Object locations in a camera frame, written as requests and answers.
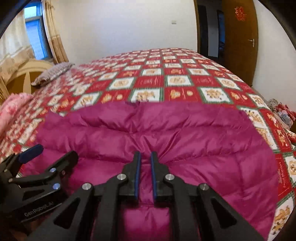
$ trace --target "white wall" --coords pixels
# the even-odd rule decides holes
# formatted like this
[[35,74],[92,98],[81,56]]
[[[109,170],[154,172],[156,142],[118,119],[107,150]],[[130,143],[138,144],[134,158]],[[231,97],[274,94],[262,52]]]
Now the white wall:
[[56,22],[71,62],[132,50],[197,51],[193,0],[54,0]]
[[207,24],[209,36],[209,56],[218,57],[219,52],[219,25],[217,10],[222,10],[221,0],[197,0],[207,10]]
[[253,87],[267,100],[277,99],[296,110],[296,50],[286,32],[258,0],[258,59]]

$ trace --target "bed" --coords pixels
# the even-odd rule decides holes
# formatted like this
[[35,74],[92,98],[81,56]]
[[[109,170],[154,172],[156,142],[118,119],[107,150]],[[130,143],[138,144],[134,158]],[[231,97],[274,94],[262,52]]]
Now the bed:
[[263,99],[223,66],[188,49],[133,51],[74,66],[36,91],[1,138],[0,157],[34,144],[48,112],[61,116],[113,101],[190,101],[243,110],[276,155],[278,204],[272,240],[294,208],[295,150]]

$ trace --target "magenta puffer jacket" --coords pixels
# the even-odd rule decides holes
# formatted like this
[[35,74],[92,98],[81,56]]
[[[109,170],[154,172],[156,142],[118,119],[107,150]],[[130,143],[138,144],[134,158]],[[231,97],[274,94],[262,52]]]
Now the magenta puffer jacket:
[[171,240],[169,209],[153,204],[152,151],[186,183],[208,183],[268,236],[277,202],[276,160],[243,111],[186,102],[98,104],[64,118],[48,114],[36,140],[44,151],[26,164],[25,174],[41,173],[74,150],[79,161],[68,180],[71,192],[85,182],[106,182],[141,152],[139,205],[122,205],[120,240]]

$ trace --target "beige curtain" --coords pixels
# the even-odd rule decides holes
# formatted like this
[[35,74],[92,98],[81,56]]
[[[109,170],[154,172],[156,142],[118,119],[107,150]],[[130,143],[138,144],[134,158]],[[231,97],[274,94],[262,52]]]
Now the beige curtain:
[[23,10],[0,39],[0,103],[9,96],[6,84],[10,77],[31,58],[35,58],[35,55],[27,34]]
[[61,36],[56,27],[54,18],[54,7],[51,0],[42,0],[42,15],[48,43],[56,63],[68,62]]

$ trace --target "pillow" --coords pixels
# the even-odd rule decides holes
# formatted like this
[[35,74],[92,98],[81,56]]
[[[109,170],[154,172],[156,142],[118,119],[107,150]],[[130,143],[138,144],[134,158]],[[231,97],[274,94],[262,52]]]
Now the pillow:
[[37,85],[46,85],[55,78],[59,77],[61,74],[68,71],[74,64],[69,62],[63,62],[53,66],[52,68],[44,71],[41,75],[39,75],[32,83],[32,86]]

